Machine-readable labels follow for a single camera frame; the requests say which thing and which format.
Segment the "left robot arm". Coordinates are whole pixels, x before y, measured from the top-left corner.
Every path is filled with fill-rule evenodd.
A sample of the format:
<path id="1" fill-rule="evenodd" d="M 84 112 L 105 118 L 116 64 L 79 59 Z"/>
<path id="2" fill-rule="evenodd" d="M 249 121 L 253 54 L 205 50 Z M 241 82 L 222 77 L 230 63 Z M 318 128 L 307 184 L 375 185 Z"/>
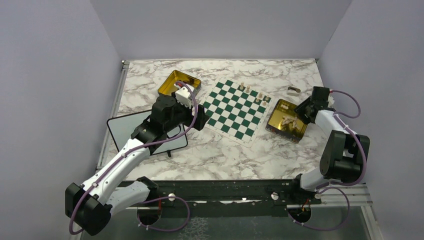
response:
<path id="1" fill-rule="evenodd" d="M 127 187 L 117 189 L 124 178 L 143 160 L 149 158 L 164 143 L 186 134 L 185 131 L 168 137 L 180 125 L 186 131 L 201 131 L 209 116 L 203 105 L 191 100 L 186 106 L 174 95 L 160 95 L 152 105 L 150 115 L 131 133 L 124 147 L 99 172 L 78 185 L 71 183 L 65 190 L 65 214 L 70 218 L 68 230 L 72 235 L 85 231 L 98 234 L 111 217 L 126 208 L 157 200 L 157 185 L 146 177 Z"/>

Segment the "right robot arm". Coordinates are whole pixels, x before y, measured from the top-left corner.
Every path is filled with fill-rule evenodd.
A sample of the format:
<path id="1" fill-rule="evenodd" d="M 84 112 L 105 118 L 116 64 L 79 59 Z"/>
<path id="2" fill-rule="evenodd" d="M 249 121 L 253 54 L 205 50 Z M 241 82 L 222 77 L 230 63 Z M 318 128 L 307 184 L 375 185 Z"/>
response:
<path id="1" fill-rule="evenodd" d="M 294 109 L 304 124 L 318 126 L 328 137 L 319 166 L 291 181 L 288 196 L 296 204 L 332 185 L 354 186 L 365 177 L 370 138 L 343 122 L 343 113 L 330 107 L 331 93 L 327 87 L 315 86 L 311 95 Z"/>

